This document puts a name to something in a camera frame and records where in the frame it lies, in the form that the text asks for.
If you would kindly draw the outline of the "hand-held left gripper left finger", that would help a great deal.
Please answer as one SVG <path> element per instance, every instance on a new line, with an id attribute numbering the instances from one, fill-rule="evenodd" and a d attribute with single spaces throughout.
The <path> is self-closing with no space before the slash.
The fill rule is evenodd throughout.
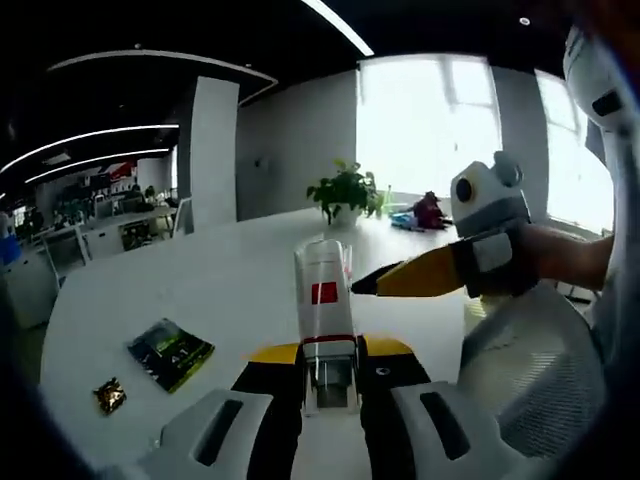
<path id="1" fill-rule="evenodd" d="M 139 461 L 146 479 L 288 479 L 301 433 L 297 343 L 249 358 L 229 390 L 214 389 L 161 430 Z"/>

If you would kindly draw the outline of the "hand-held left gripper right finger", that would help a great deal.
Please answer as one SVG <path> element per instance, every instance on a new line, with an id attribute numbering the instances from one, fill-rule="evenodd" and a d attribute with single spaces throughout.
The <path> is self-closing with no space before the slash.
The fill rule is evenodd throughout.
<path id="1" fill-rule="evenodd" d="M 375 479 L 499 479 L 494 418 L 455 386 L 433 382 L 413 351 L 358 336 L 361 425 Z"/>

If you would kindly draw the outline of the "person's right hand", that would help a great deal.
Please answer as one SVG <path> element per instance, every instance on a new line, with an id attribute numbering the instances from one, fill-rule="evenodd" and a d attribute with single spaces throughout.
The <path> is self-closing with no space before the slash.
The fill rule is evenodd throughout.
<path id="1" fill-rule="evenodd" d="M 519 236 L 539 277 L 563 283 L 576 281 L 581 241 L 559 230 L 535 224 L 522 226 Z"/>

